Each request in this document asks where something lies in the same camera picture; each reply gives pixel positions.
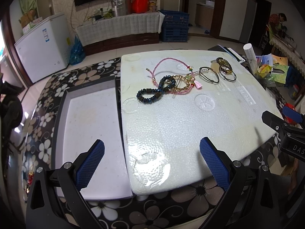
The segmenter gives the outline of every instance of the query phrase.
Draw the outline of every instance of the stainless steel pot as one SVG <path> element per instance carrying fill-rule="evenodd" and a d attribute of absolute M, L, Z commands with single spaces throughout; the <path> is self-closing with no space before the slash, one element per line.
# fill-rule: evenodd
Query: stainless steel pot
<path fill-rule="evenodd" d="M 130 15 L 132 13 L 132 0 L 112 0 L 111 6 L 114 17 Z"/>

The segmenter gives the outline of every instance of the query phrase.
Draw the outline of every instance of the white cylinder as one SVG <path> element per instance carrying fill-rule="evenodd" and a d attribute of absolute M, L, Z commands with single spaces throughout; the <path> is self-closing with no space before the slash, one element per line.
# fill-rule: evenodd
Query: white cylinder
<path fill-rule="evenodd" d="M 247 60 L 251 69 L 252 74 L 256 74 L 257 72 L 257 60 L 253 50 L 253 47 L 250 43 L 244 45 L 244 51 L 247 56 Z"/>

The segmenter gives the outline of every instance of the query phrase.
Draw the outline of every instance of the white lace tablecloth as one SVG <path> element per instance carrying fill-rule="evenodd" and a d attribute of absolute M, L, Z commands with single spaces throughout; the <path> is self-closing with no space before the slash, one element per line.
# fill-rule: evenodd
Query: white lace tablecloth
<path fill-rule="evenodd" d="M 298 71 L 305 77 L 305 64 L 302 60 L 291 51 L 286 44 L 284 44 L 277 37 L 273 37 L 270 40 L 270 44 L 278 48 L 288 59 L 289 61 L 298 69 Z"/>
<path fill-rule="evenodd" d="M 140 33 L 160 33 L 165 15 L 160 12 L 131 14 L 110 19 L 88 21 L 76 32 L 83 46 L 99 41 Z"/>

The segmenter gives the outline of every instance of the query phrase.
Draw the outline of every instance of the pink braided cord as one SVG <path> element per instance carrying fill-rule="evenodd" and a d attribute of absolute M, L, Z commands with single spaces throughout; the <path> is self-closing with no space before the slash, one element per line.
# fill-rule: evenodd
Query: pink braided cord
<path fill-rule="evenodd" d="M 157 87 L 158 87 L 159 85 L 158 85 L 158 83 L 156 82 L 155 71 L 156 71 L 157 67 L 159 66 L 159 64 L 161 64 L 163 61 L 168 60 L 168 59 L 175 60 L 175 61 L 177 61 L 177 62 L 179 62 L 179 63 L 185 65 L 188 69 L 190 69 L 190 67 L 189 67 L 186 63 L 182 62 L 181 60 L 174 59 L 174 58 L 165 58 L 165 59 L 162 59 L 162 60 L 155 66 L 153 72 L 151 72 L 149 69 L 147 69 L 147 70 L 149 71 L 149 73 L 151 74 L 151 76 L 152 76 L 153 84 L 154 84 L 155 86 L 157 86 Z M 191 75 L 192 75 L 193 78 L 195 78 L 195 75 L 194 75 L 193 71 L 191 71 Z M 188 93 L 188 92 L 192 89 L 192 87 L 193 87 L 193 85 L 191 84 L 186 90 L 183 90 L 183 91 L 176 91 L 176 92 L 170 91 L 170 93 L 171 93 L 171 94 L 185 94 L 185 93 Z"/>

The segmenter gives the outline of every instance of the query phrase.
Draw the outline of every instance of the white chest freezer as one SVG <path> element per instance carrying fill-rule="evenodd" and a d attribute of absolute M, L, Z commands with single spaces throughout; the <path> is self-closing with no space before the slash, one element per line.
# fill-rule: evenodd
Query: white chest freezer
<path fill-rule="evenodd" d="M 15 48 L 33 83 L 66 68 L 71 40 L 64 13 L 44 19 L 23 35 Z"/>

